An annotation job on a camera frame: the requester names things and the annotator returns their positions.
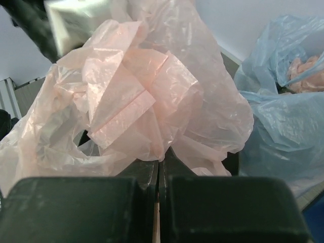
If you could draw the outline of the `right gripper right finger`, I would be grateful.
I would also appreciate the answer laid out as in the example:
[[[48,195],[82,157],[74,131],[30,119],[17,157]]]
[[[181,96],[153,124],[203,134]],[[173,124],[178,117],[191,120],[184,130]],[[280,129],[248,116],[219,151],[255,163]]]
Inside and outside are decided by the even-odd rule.
[[[174,151],[159,164],[161,242],[311,242],[279,179],[198,176]]]

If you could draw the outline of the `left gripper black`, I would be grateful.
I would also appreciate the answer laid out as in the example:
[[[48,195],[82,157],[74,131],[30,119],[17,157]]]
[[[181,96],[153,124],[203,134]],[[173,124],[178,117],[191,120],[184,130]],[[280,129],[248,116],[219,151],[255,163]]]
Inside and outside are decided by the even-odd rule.
[[[59,59],[44,1],[4,0],[1,7],[14,26],[21,28],[51,63]]]

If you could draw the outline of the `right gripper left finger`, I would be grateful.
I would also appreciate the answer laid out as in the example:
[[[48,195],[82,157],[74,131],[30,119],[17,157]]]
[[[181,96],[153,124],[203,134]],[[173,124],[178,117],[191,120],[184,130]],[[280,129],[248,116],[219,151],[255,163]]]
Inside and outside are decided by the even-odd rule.
[[[33,177],[2,200],[1,242],[152,242],[158,162],[114,177]]]

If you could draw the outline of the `pink plastic trash bag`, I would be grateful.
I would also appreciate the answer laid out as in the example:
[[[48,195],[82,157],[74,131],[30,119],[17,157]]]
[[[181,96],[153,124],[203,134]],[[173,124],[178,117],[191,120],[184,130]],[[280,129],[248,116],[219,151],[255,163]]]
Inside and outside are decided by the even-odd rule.
[[[110,1],[110,13],[1,140],[3,195],[28,177],[114,176],[168,149],[197,175],[229,176],[222,161],[253,114],[193,2]]]

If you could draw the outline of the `black trash bin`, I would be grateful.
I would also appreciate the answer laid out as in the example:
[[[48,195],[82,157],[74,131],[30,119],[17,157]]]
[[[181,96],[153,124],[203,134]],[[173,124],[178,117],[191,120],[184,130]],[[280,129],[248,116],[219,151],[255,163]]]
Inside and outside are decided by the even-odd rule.
[[[84,130],[77,141],[77,145],[81,146],[88,142],[90,138],[87,136],[87,131]],[[223,166],[231,173],[233,176],[237,176],[239,173],[239,157],[238,153],[227,153],[227,158],[222,161]]]

